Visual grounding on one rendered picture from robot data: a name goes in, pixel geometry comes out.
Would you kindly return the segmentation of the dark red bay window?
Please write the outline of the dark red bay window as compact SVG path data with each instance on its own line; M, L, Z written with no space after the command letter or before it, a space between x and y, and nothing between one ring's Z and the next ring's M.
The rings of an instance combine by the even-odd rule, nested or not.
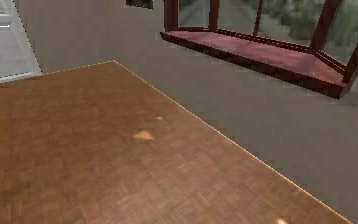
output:
M179 0L164 0L164 30L167 42L266 74L285 82L341 98L358 76L358 42L344 64L324 51L328 30L342 0L326 0L313 39L308 46L219 29L220 0L210 0L206 27L178 24Z

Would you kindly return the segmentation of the white room door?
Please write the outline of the white room door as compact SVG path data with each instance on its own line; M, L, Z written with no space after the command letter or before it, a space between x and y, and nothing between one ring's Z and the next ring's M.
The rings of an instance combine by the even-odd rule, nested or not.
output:
M0 0L0 83L41 74L14 0Z

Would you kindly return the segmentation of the dark framed wall picture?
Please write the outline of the dark framed wall picture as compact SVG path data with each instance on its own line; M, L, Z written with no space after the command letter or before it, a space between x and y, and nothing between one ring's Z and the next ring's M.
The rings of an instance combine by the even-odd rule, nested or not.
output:
M126 0L126 4L128 6L135 6L147 9L153 8L153 0Z

